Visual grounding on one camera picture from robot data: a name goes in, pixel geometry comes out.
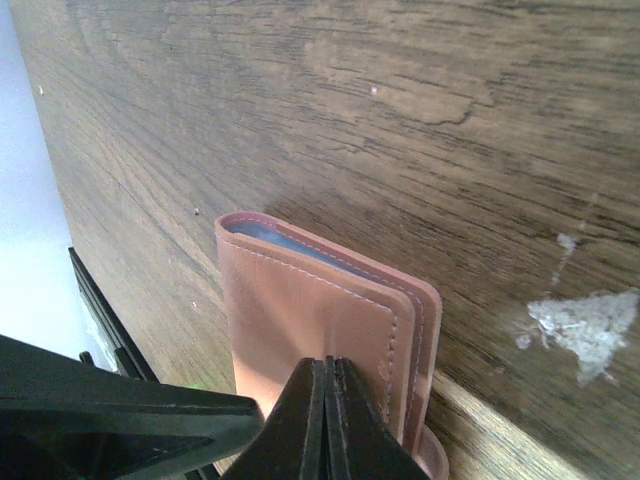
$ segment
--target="wallet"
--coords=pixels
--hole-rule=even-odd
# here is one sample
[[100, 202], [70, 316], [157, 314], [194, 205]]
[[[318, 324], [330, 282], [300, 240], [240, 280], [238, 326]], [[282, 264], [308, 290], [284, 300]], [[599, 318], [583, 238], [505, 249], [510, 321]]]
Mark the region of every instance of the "wallet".
[[446, 479], [444, 449], [424, 425], [438, 292], [269, 215], [231, 213], [215, 228], [237, 393], [266, 418], [301, 358], [348, 358], [396, 440]]

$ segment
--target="brown leather bifold wallet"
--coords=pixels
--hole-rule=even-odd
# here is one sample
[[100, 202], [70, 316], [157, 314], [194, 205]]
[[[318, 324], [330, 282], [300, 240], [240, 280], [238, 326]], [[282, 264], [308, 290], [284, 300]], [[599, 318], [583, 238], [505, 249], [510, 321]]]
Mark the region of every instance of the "brown leather bifold wallet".
[[236, 390], [265, 418], [298, 361], [346, 357], [393, 436], [431, 478], [448, 462], [424, 426], [442, 304], [429, 284], [268, 215], [216, 221]]

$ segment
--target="wood grain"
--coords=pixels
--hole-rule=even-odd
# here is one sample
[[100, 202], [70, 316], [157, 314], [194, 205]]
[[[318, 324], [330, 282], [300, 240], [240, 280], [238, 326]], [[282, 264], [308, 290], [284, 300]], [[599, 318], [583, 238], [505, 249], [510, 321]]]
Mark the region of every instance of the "wood grain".
[[640, 2], [12, 8], [75, 247], [162, 381], [232, 389], [213, 220], [264, 211], [439, 289], [439, 374], [491, 412], [436, 382], [453, 478], [637, 478], [638, 322], [615, 384], [515, 338], [638, 286]]

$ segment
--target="wallet stitching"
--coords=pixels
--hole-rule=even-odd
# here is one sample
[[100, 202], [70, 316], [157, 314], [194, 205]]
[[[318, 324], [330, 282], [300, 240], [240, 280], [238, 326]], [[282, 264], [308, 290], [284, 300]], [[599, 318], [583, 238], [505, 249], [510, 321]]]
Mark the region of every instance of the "wallet stitching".
[[[230, 225], [235, 225], [237, 223], [241, 223], [244, 220], [249, 220], [251, 222], [261, 223], [261, 224], [266, 225], [266, 226], [268, 226], [270, 228], [273, 228], [272, 224], [267, 223], [264, 220], [261, 220], [259, 218], [255, 218], [255, 217], [239, 217], [236, 222], [233, 222]], [[420, 299], [420, 297], [418, 295], [414, 294], [413, 292], [411, 292], [410, 290], [406, 289], [405, 287], [402, 287], [401, 285], [398, 285], [397, 283], [392, 282], [391, 280], [387, 280], [386, 278], [382, 278], [381, 276], [376, 275], [375, 273], [372, 273], [372, 272], [370, 272], [368, 270], [365, 270], [365, 269], [363, 269], [363, 268], [361, 268], [361, 267], [359, 267], [357, 265], [354, 265], [351, 262], [349, 262], [349, 261], [347, 261], [347, 260], [345, 260], [345, 259], [343, 259], [341, 257], [337, 257], [336, 255], [332, 255], [331, 253], [329, 253], [329, 252], [327, 252], [325, 250], [322, 250], [321, 248], [316, 247], [315, 245], [310, 245], [310, 244], [304, 242], [303, 240], [300, 240], [298, 238], [294, 238], [291, 235], [286, 234], [285, 232], [278, 231], [278, 233], [280, 235], [284, 235], [285, 237], [293, 240], [294, 242], [299, 242], [302, 245], [315, 250], [316, 252], [322, 253], [324, 255], [328, 255], [329, 257], [333, 258], [334, 260], [336, 260], [336, 261], [338, 261], [338, 262], [340, 262], [342, 264], [346, 264], [346, 265], [350, 266], [351, 268], [354, 268], [354, 269], [356, 269], [356, 270], [358, 270], [358, 271], [360, 271], [362, 273], [366, 273], [367, 275], [371, 275], [371, 276], [377, 278], [378, 280], [380, 280], [381, 282], [383, 282], [383, 283], [385, 283], [387, 285], [393, 285], [394, 287], [399, 288], [400, 290], [402, 290], [406, 294], [408, 294], [411, 297], [415, 298], [416, 301], [418, 302], [418, 305], [420, 305], [420, 330], [419, 330], [419, 333], [418, 333], [418, 338], [419, 338], [419, 340], [418, 340], [418, 352], [417, 352], [416, 362], [415, 362], [415, 375], [413, 377], [413, 386], [412, 386], [412, 389], [411, 389], [411, 402], [409, 402], [409, 409], [407, 411], [407, 415], [406, 415], [405, 421], [404, 421], [404, 426], [406, 428], [407, 424], [409, 423], [409, 419], [411, 418], [411, 412], [413, 411], [413, 404], [415, 403], [416, 390], [417, 390], [417, 385], [418, 385], [418, 365], [420, 364], [420, 354], [422, 353], [422, 344], [424, 343], [423, 334], [424, 334], [424, 325], [425, 325], [426, 321], [425, 321], [425, 315], [424, 315], [424, 304], [422, 303], [422, 300]]]
[[386, 305], [382, 305], [382, 304], [380, 304], [380, 303], [378, 303], [378, 302], [376, 302], [374, 300], [371, 300], [370, 298], [367, 298], [365, 296], [362, 296], [362, 295], [359, 295], [359, 294], [357, 294], [355, 292], [352, 292], [351, 290], [348, 290], [348, 289], [346, 289], [346, 288], [344, 288], [344, 287], [342, 287], [342, 286], [340, 286], [340, 285], [338, 285], [336, 283], [332, 283], [327, 279], [324, 279], [322, 277], [314, 275], [313, 273], [308, 272], [308, 271], [306, 271], [306, 270], [304, 270], [302, 268], [296, 267], [295, 265], [291, 265], [289, 263], [283, 262], [281, 260], [278, 260], [276, 258], [270, 257], [268, 255], [264, 255], [262, 253], [254, 252], [253, 250], [249, 250], [248, 248], [244, 248], [244, 247], [241, 247], [239, 245], [234, 245], [233, 243], [228, 242], [227, 240], [225, 240], [224, 238], [220, 237], [219, 235], [216, 235], [216, 238], [218, 240], [220, 240], [222, 243], [225, 243], [225, 244], [229, 245], [230, 247], [237, 248], [239, 250], [244, 250], [245, 252], [250, 253], [252, 255], [257, 255], [259, 257], [263, 257], [263, 258], [266, 258], [268, 260], [274, 261], [274, 262], [279, 263], [281, 265], [284, 265], [286, 267], [292, 268], [293, 270], [297, 270], [299, 272], [302, 272], [305, 275], [308, 275], [308, 276], [310, 276], [310, 277], [312, 277], [312, 278], [314, 278], [316, 280], [320, 280], [321, 282], [324, 282], [324, 283], [326, 283], [328, 285], [331, 285], [331, 286], [334, 286], [336, 288], [339, 288], [340, 290], [343, 290], [346, 293], [348, 293], [350, 295], [353, 295], [356, 298], [359, 298], [359, 299], [364, 300], [364, 301], [366, 301], [368, 303], [376, 305], [376, 306], [378, 306], [378, 307], [390, 312], [393, 315], [393, 323], [391, 325], [391, 331], [389, 333], [388, 350], [387, 350], [388, 357], [389, 357], [389, 364], [388, 364], [389, 381], [387, 383], [387, 388], [386, 388], [386, 392], [385, 392], [386, 396], [387, 396], [387, 398], [386, 398], [387, 408], [386, 408], [386, 412], [385, 413], [386, 413], [386, 417], [387, 417], [387, 422], [389, 422], [390, 413], [391, 413], [391, 379], [392, 379], [392, 374], [393, 374], [393, 364], [394, 364], [394, 361], [395, 361], [394, 343], [395, 343], [395, 340], [396, 340], [396, 332], [397, 332], [397, 327], [398, 327], [398, 316], [393, 311], [393, 309], [390, 308], [390, 307], [387, 307]]

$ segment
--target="wooden table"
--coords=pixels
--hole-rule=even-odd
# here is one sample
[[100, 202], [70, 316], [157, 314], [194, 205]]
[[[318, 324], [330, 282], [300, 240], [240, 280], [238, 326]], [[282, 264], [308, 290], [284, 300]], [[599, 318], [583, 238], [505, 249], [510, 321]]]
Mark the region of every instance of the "wooden table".
[[[262, 211], [439, 289], [453, 479], [637, 478], [640, 2], [12, 4], [74, 245], [162, 381], [233, 389], [213, 221]], [[594, 292], [606, 329], [532, 303]]]

